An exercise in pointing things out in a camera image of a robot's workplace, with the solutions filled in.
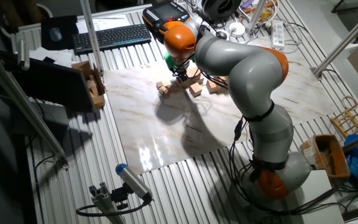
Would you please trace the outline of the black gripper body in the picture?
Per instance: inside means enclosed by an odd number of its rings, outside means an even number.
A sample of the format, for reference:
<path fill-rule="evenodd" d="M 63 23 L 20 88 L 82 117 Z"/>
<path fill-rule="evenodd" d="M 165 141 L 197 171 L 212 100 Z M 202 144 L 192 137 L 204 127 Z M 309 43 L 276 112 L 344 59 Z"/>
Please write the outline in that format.
<path fill-rule="evenodd" d="M 188 64 L 184 63 L 184 64 L 176 64 L 173 67 L 173 76 L 174 77 L 180 77 L 186 74 L 186 70 L 188 68 Z"/>

